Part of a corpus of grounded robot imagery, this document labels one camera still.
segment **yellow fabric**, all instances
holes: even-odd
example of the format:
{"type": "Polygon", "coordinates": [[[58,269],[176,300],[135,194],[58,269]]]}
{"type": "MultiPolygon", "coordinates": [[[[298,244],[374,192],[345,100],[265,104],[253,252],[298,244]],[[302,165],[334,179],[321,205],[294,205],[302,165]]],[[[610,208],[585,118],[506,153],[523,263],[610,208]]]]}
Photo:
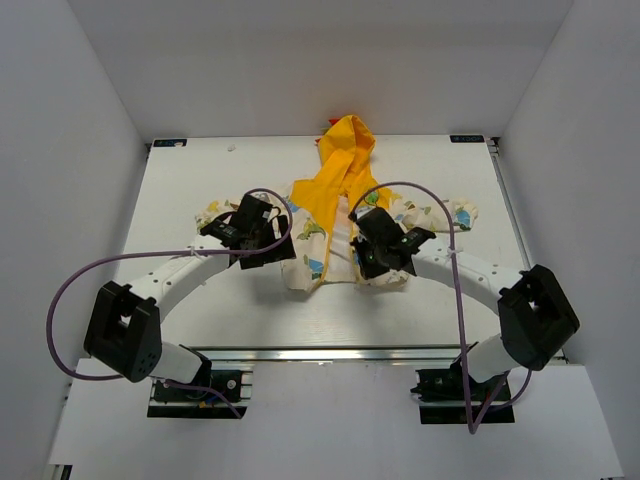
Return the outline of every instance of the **yellow fabric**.
{"type": "MultiPolygon", "coordinates": [[[[341,118],[318,142],[320,171],[313,180],[294,183],[291,201],[311,212],[318,225],[331,232],[338,197],[346,196],[351,210],[363,193],[378,184],[370,167],[375,144],[375,138],[358,116],[341,118]]],[[[380,189],[375,204],[388,209],[390,197],[389,189],[380,189]]]]}

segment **black sticker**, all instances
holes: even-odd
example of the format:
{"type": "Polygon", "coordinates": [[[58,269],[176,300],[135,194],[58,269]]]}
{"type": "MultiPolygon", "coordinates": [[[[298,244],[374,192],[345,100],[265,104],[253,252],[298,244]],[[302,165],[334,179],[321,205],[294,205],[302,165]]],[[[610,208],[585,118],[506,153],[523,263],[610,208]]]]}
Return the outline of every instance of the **black sticker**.
{"type": "Polygon", "coordinates": [[[187,145],[186,138],[168,138],[165,140],[154,140],[154,147],[185,147],[187,145]]]}
{"type": "Polygon", "coordinates": [[[484,143],[482,135],[449,135],[451,143],[484,143]]]}

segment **cable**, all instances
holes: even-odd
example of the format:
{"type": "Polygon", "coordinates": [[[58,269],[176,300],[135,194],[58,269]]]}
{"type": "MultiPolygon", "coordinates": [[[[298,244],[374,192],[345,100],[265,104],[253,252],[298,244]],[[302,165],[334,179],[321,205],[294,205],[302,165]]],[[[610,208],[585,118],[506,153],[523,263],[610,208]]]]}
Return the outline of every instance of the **cable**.
{"type": "MultiPolygon", "coordinates": [[[[211,388],[211,384],[212,384],[212,382],[213,382],[213,379],[211,378],[211,375],[209,375],[209,387],[210,387],[210,388],[211,388]]],[[[200,391],[200,393],[201,393],[201,395],[200,395],[199,397],[195,397],[195,398],[194,398],[192,395],[185,395],[185,396],[186,396],[189,400],[196,400],[196,401],[197,401],[197,400],[200,400],[200,399],[202,399],[202,398],[206,398],[206,396],[207,396],[207,392],[203,392],[203,391],[201,391],[201,390],[199,390],[199,391],[200,391]]]]}
{"type": "Polygon", "coordinates": [[[277,205],[274,205],[271,210],[278,210],[278,213],[276,213],[273,218],[278,218],[282,214],[282,209],[277,205]]]}
{"type": "MultiPolygon", "coordinates": [[[[284,208],[287,211],[287,214],[289,215],[289,226],[287,227],[287,231],[284,233],[284,235],[278,240],[276,240],[274,243],[272,243],[271,245],[264,248],[259,248],[258,250],[200,250],[198,251],[198,254],[200,255],[243,255],[243,256],[258,255],[258,254],[273,250],[274,248],[282,244],[289,237],[289,235],[291,234],[291,228],[293,227],[293,212],[291,211],[291,208],[289,208],[289,204],[286,202],[284,198],[282,198],[276,192],[274,192],[273,190],[269,190],[267,188],[254,188],[253,190],[249,190],[247,193],[245,193],[245,195],[250,195],[252,193],[257,193],[257,192],[268,193],[270,195],[273,195],[280,202],[282,202],[282,205],[284,206],[284,208]]],[[[89,270],[93,270],[94,268],[99,267],[100,265],[118,262],[120,260],[128,260],[131,258],[149,258],[149,257],[188,257],[190,255],[191,255],[190,250],[166,250],[166,251],[159,251],[159,252],[123,253],[120,255],[113,255],[111,257],[105,257],[105,258],[101,258],[100,260],[96,260],[95,262],[85,265],[80,270],[78,270],[73,275],[71,275],[69,278],[67,278],[64,281],[64,283],[60,286],[60,288],[58,288],[58,291],[53,296],[53,299],[51,300],[51,304],[49,305],[49,310],[47,312],[47,322],[46,322],[47,347],[49,349],[49,353],[51,354],[51,358],[53,359],[53,362],[57,365],[57,367],[68,376],[77,378],[78,380],[102,381],[102,380],[115,380],[117,378],[122,378],[121,375],[95,376],[95,375],[84,375],[82,373],[78,373],[75,370],[71,370],[69,367],[67,367],[64,364],[64,362],[62,361],[62,359],[60,358],[60,355],[56,350],[55,343],[53,340],[53,317],[56,312],[56,307],[58,306],[58,302],[60,301],[60,298],[62,297],[64,292],[67,290],[67,288],[69,288],[69,286],[73,282],[75,282],[78,279],[78,277],[82,276],[89,270]]]]}
{"type": "Polygon", "coordinates": [[[280,223],[278,223],[278,217],[280,216],[280,214],[282,213],[282,210],[280,210],[280,207],[273,207],[274,209],[278,209],[278,213],[276,215],[274,215],[273,217],[271,217],[269,219],[269,223],[271,224],[271,226],[273,227],[273,229],[275,231],[277,231],[278,233],[280,233],[280,223]]]}
{"type": "Polygon", "coordinates": [[[510,407],[511,405],[516,403],[518,400],[520,400],[520,397],[522,396],[524,391],[529,386],[529,382],[531,381],[531,375],[532,374],[533,374],[533,371],[532,370],[528,370],[527,371],[527,377],[524,379],[524,383],[522,384],[522,387],[520,387],[520,390],[518,390],[518,393],[516,393],[510,400],[504,402],[503,404],[496,405],[495,407],[492,407],[491,408],[491,412],[492,413],[493,412],[497,412],[498,410],[502,410],[503,408],[510,407]]]}
{"type": "Polygon", "coordinates": [[[222,395],[219,391],[211,387],[203,387],[203,386],[196,387],[195,385],[187,385],[185,383],[175,382],[173,380],[165,380],[164,384],[169,387],[181,388],[183,390],[198,390],[202,392],[211,393],[216,397],[218,397],[220,400],[222,400],[227,405],[227,407],[229,407],[229,410],[231,410],[236,417],[242,418],[242,415],[240,415],[240,412],[236,410],[236,407],[234,407],[233,404],[229,400],[227,400],[224,395],[222,395]]]}
{"type": "Polygon", "coordinates": [[[489,398],[483,403],[482,408],[478,413],[478,416],[474,420],[473,410],[471,406],[471,387],[469,386],[469,360],[467,358],[467,339],[466,339],[465,329],[464,329],[462,288],[460,287],[460,274],[458,273],[458,257],[457,257],[457,250],[456,250],[455,230],[453,225],[453,218],[451,217],[451,213],[447,209],[447,206],[444,204],[442,200],[440,200],[440,198],[435,193],[433,193],[428,188],[423,187],[422,185],[418,185],[417,183],[401,182],[401,181],[386,182],[386,183],[381,183],[379,185],[376,185],[375,187],[370,188],[369,190],[364,192],[362,196],[358,199],[358,201],[355,203],[355,205],[353,206],[350,216],[352,214],[355,214],[356,208],[358,207],[358,205],[360,205],[360,203],[365,199],[367,195],[369,195],[372,192],[375,192],[380,188],[393,187],[393,186],[412,187],[426,193],[436,201],[436,203],[440,206],[440,208],[442,208],[445,216],[447,217],[447,222],[449,224],[449,250],[451,252],[451,273],[453,275],[453,289],[456,295],[456,310],[458,312],[458,334],[460,337],[460,356],[462,360],[462,390],[464,392],[464,403],[465,403],[465,412],[467,416],[467,427],[469,428],[469,433],[471,433],[471,435],[474,435],[478,431],[478,427],[482,422],[482,418],[484,417],[485,413],[487,413],[487,410],[491,406],[491,402],[493,402],[496,396],[500,393],[500,390],[502,390],[502,387],[504,386],[507,380],[508,372],[503,374],[502,377],[500,377],[500,381],[498,382],[494,390],[491,392],[491,395],[489,395],[489,398]]]}

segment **patterned cloth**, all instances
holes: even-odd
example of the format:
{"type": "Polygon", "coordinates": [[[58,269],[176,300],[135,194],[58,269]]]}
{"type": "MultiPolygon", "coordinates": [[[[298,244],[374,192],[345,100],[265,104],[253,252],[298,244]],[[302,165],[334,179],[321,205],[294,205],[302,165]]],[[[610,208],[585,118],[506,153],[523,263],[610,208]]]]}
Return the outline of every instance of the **patterned cloth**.
{"type": "MultiPolygon", "coordinates": [[[[318,150],[322,168],[315,178],[298,180],[293,185],[276,190],[289,204],[293,212],[291,235],[296,251],[296,259],[281,262],[282,276],[286,285],[294,290],[310,292],[323,282],[352,281],[375,286],[398,287],[409,275],[406,272],[389,272],[371,280],[360,275],[359,259],[352,249],[345,252],[351,256],[354,275],[344,276],[332,271],[329,274],[329,258],[332,233],[336,221],[339,198],[348,199],[349,210],[360,196],[377,182],[371,175],[369,156],[375,139],[362,121],[349,115],[336,122],[320,139],[318,150]]],[[[278,200],[266,193],[259,198],[278,205],[278,200]]],[[[198,229],[211,222],[218,215],[237,209],[237,201],[215,201],[196,216],[198,229]]],[[[445,200],[454,218],[456,231],[466,231],[473,227],[478,216],[475,205],[464,198],[445,200]]],[[[390,189],[382,188],[369,194],[357,212],[364,213],[375,206],[385,208],[403,229],[419,226],[435,232],[447,232],[448,224],[444,212],[437,204],[418,206],[390,189]]],[[[355,224],[351,226],[351,239],[358,234],[355,224]]]]}

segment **cable tie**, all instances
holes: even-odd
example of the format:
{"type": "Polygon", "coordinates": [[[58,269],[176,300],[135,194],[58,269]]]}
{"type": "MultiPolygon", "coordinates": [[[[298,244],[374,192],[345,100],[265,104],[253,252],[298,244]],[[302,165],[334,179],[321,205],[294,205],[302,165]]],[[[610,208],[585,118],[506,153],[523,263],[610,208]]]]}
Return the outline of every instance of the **cable tie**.
{"type": "Polygon", "coordinates": [[[196,257],[197,259],[202,260],[204,262],[204,257],[197,252],[195,244],[191,245],[190,249],[191,249],[192,257],[196,257]]]}
{"type": "Polygon", "coordinates": [[[454,249],[452,249],[451,247],[447,247],[447,257],[451,258],[454,253],[457,255],[459,253],[462,253],[463,251],[464,251],[463,248],[454,248],[454,249]]]}

